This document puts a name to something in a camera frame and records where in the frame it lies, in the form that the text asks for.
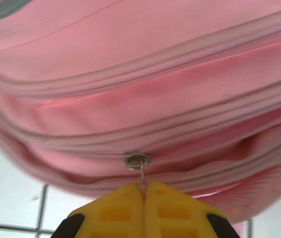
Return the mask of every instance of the zipper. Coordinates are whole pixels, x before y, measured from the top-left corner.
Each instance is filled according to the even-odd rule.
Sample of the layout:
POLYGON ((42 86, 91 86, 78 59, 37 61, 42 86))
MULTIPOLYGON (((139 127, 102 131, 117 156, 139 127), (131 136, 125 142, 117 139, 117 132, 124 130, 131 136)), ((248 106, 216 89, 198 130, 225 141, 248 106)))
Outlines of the zipper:
MULTIPOLYGON (((15 159, 15 163, 26 170, 28 173, 38 178, 45 179, 49 183, 58 184, 61 187, 69 187, 94 192, 97 194, 106 193, 117 189, 128 182, 138 182, 139 177, 134 178, 110 178, 95 181, 91 178, 91 183, 87 184, 80 179, 76 179, 78 175, 56 171, 49 166, 37 163, 35 158, 29 154, 20 143, 0 131, 0 147, 11 158, 15 159)), ((175 188, 181 189, 184 192, 201 190, 210 187, 221 186, 239 181, 251 175, 259 173, 265 169, 281 164, 281 142, 276 142, 276 145, 265 152, 262 152, 247 160, 239 162, 213 162, 205 166, 193 169, 184 173, 169 173, 159 176, 147 176, 149 180, 161 180, 165 183, 173 185, 175 188)))
POLYGON ((37 99, 98 94, 216 60, 232 50, 246 49, 278 36, 281 36, 281 12, 97 72, 26 83, 0 75, 0 89, 8 94, 37 99))
POLYGON ((151 155, 131 151, 125 152, 123 159, 129 170, 140 171, 140 184, 146 185, 145 168, 151 164, 151 155))
MULTIPOLYGON (((232 183, 259 173, 281 163, 281 144, 275 145, 260 155, 242 161, 219 161, 205 164, 182 173, 164 173, 160 175, 147 175, 148 180, 161 180, 185 192, 201 190, 209 187, 232 183)), ((95 182, 98 189, 112 189, 123 185, 126 178, 110 178, 95 182)), ((138 177, 128 178, 129 182, 138 182, 138 177)))
MULTIPOLYGON (((194 156, 201 155, 205 152, 214 150, 216 148, 221 148, 225 146, 229 146, 234 142, 241 141, 245 138, 248 138, 252 135, 257 134, 259 131, 264 131, 268 128, 271 128, 275 125, 281 124, 281 110, 277 110, 278 112, 273 111, 272 113, 268 113, 266 116, 267 118, 278 118, 277 121, 271 121, 271 120, 261 120, 258 121, 257 118, 252 119, 252 121, 249 121, 248 124, 251 125, 247 128, 244 128, 242 131, 238 131, 239 128, 242 128, 240 125, 234 125, 234 128, 229 128, 230 131, 233 131, 233 135, 227 136, 227 132, 223 131, 222 134, 226 137, 219 136, 215 133, 212 134, 212 138, 220 138, 220 139, 215 139, 213 142, 210 142, 209 139, 206 137, 198 138, 195 140, 186 140, 186 138, 192 138, 191 133, 186 133, 184 135, 178 136, 176 138, 172 138, 170 141, 166 141, 165 143, 158 143, 158 144, 152 144, 147 147, 143 147, 139 149, 139 153, 143 154, 143 156, 149 156, 150 160, 152 157, 154 158, 155 165, 159 164, 165 164, 165 163, 172 163, 174 161, 182 161, 186 160, 189 158, 192 158, 194 156), (207 143, 204 145, 198 147, 196 144, 198 141, 204 141, 206 140, 207 143), (162 149, 170 148, 171 146, 181 146, 183 143, 185 144, 190 144, 189 152, 182 152, 182 153, 174 153, 173 155, 167 155, 165 152, 163 155, 159 155, 159 151, 162 149)), ((105 162, 105 163, 110 163, 110 164, 118 164, 121 163, 120 158, 123 156, 124 152, 116 152, 116 153, 111 153, 111 152, 99 152, 99 153, 93 153, 90 151, 67 151, 67 150, 62 150, 64 153, 68 153, 70 155, 85 159, 85 160, 91 160, 91 161, 97 161, 97 162, 105 162)))

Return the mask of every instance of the gray trim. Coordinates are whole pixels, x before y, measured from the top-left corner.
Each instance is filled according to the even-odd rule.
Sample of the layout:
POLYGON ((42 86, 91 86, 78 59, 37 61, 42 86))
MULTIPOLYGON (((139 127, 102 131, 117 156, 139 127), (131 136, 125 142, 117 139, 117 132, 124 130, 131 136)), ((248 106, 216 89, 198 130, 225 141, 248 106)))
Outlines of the gray trim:
POLYGON ((32 0, 1 0, 0 1, 0 19, 10 16, 20 10, 32 0))
POLYGON ((46 208, 47 203, 47 197, 48 197, 48 185, 44 185, 41 192, 41 201, 40 201, 40 207, 39 207, 39 213, 37 217, 37 229, 40 230, 42 223, 43 223, 43 216, 46 208))
POLYGON ((248 222, 248 238, 253 238, 254 234, 253 234, 253 229, 254 229, 254 223, 253 223, 253 219, 249 219, 248 222))

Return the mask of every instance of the zipper track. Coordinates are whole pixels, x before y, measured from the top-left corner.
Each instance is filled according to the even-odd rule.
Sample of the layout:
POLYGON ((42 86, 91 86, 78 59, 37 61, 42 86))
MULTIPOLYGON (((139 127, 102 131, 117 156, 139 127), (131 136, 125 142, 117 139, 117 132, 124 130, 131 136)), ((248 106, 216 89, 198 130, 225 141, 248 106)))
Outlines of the zipper track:
MULTIPOLYGON (((12 137, 10 137, 7 134, 4 134, 2 131, 0 131, 0 147, 4 150, 6 154, 8 154, 11 158, 15 159, 15 163, 22 167, 24 170, 26 170, 28 173, 32 174, 33 176, 37 176, 40 179, 45 179, 49 181, 50 183, 54 183, 56 185, 59 185, 61 187, 68 187, 72 189, 79 189, 79 190, 85 190, 85 191, 91 191, 96 193, 105 193, 110 192, 113 189, 117 189, 118 187, 125 184, 126 179, 128 179, 129 182, 138 182, 139 177, 134 178, 124 178, 124 179, 117 179, 117 178, 111 178, 111 179, 104 179, 101 181, 95 181, 94 178, 90 178, 91 182, 90 184, 82 184, 81 182, 77 182, 76 179, 73 177, 74 175, 71 175, 69 173, 56 171, 50 167, 42 167, 42 163, 36 163, 35 158, 33 155, 29 154, 29 151, 23 147, 23 145, 19 144, 16 140, 14 140, 12 137), (30 162, 31 164, 27 164, 25 161, 25 156, 30 156, 30 162)), ((226 167, 225 169, 222 168, 222 170, 218 170, 217 172, 213 173, 214 175, 222 175, 222 178, 213 178, 212 181, 215 181, 216 184, 211 184, 210 182, 199 182, 198 180, 202 177, 205 178, 206 175, 201 176, 195 176, 188 178, 189 174, 192 174, 193 171, 186 173, 186 179, 185 183, 182 183, 182 180, 170 181, 168 179, 162 178, 162 180, 168 184, 174 185, 178 189, 182 189, 184 191, 192 191, 192 188, 194 190, 200 190, 204 188, 209 187, 216 187, 218 185, 227 184, 227 178, 230 178, 230 181, 228 183, 232 183, 232 181, 238 181, 241 177, 248 177, 256 173, 256 171, 263 171, 265 169, 271 168, 274 165, 278 165, 281 163, 281 143, 279 145, 276 145, 274 148, 271 148, 270 150, 262 153, 261 155, 255 156, 254 158, 248 160, 248 161, 240 161, 239 165, 251 165, 253 166, 251 172, 249 174, 242 175, 244 171, 247 171, 245 169, 242 170, 242 173, 239 171, 236 171, 237 168, 242 168, 242 166, 231 166, 226 167), (263 156, 269 155, 269 157, 262 161, 263 156), (260 164, 265 164, 265 168, 259 167, 258 164, 255 164, 254 162, 260 162, 260 164), (232 174, 224 174, 223 172, 227 172, 229 170, 233 170, 233 172, 236 172, 238 178, 232 179, 232 174)), ((156 177, 153 176, 147 176, 147 178, 152 178, 157 180, 156 177)))
POLYGON ((202 63, 207 56, 212 56, 207 60, 214 60, 225 51, 230 52, 231 48, 240 50, 280 35, 281 12, 194 39, 139 60, 83 75, 26 83, 0 75, 0 89, 16 96, 44 99, 102 93, 202 63))
MULTIPOLYGON (((160 149, 164 149, 164 148, 168 148, 169 146, 172 145, 178 145, 181 143, 191 143, 193 142, 192 140, 185 140, 183 139, 183 137, 187 137, 190 136, 192 134, 188 133, 188 134, 184 134, 181 135, 177 138, 174 138, 174 140, 172 142, 168 142, 165 143, 163 145, 160 145, 159 147, 157 147, 156 145, 151 145, 149 147, 145 147, 145 148, 141 148, 139 150, 139 153, 151 153, 153 157, 155 157, 154 161, 155 161, 155 165, 158 164, 165 164, 165 163, 170 163, 170 162, 174 162, 174 161, 180 161, 180 160, 186 160, 190 157, 193 156, 198 156, 202 153, 205 153, 207 151, 210 151, 212 149, 214 149, 214 147, 218 148, 220 146, 226 146, 229 145, 230 143, 236 142, 236 141, 240 141, 242 139, 248 138, 249 136, 252 136, 254 134, 256 134, 256 129, 258 127, 261 128, 261 131, 266 130, 272 126, 281 124, 281 119, 279 119, 277 122, 274 121, 264 121, 262 122, 260 125, 256 125, 253 126, 251 128, 248 128, 247 131, 242 132, 242 133, 238 133, 236 135, 234 135, 233 137, 229 137, 226 138, 224 140, 221 141, 217 141, 215 143, 209 144, 207 146, 202 146, 201 148, 198 148, 194 151, 190 151, 188 153, 182 153, 179 155, 173 155, 173 156, 168 156, 168 157, 163 157, 163 158, 157 158, 155 157, 155 152, 159 151, 160 149)), ((63 153, 68 153, 70 155, 85 159, 85 160, 91 160, 91 161, 95 161, 97 160, 98 162, 105 162, 105 163, 112 163, 112 164, 117 164, 117 163, 121 163, 121 158, 123 157, 124 151, 121 152, 117 152, 117 153, 105 153, 105 152, 100 152, 100 153, 89 153, 89 151, 85 152, 85 151, 67 151, 65 150, 59 150, 60 152, 63 153)))
MULTIPOLYGON (((262 170, 271 168, 281 163, 281 143, 270 148, 253 158, 235 161, 212 162, 195 169, 182 173, 165 173, 159 175, 147 175, 148 180, 161 180, 167 184, 174 185, 185 191, 205 189, 213 186, 219 186, 244 179, 248 176, 261 172, 262 170)), ((97 190, 115 189, 126 181, 127 178, 109 178, 89 185, 79 186, 81 188, 97 190)), ((138 182, 139 177, 128 177, 129 182, 138 182)))

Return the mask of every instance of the pink backpack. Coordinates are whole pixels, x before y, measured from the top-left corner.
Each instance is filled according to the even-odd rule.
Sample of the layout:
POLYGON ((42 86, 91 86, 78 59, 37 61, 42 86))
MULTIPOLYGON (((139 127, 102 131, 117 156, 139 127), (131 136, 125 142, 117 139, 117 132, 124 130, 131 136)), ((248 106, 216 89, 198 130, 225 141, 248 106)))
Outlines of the pink backpack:
POLYGON ((232 223, 281 196, 281 0, 0 1, 0 148, 100 196, 159 180, 232 223))

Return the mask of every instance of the metal zipper slider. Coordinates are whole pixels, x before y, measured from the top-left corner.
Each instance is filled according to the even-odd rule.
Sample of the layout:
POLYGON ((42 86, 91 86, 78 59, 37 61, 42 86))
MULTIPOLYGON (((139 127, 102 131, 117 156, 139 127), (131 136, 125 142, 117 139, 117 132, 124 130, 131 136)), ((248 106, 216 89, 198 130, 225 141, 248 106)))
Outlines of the metal zipper slider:
POLYGON ((151 155, 133 151, 124 153, 123 159, 127 168, 140 171, 140 184, 146 184, 145 168, 151 164, 151 155))

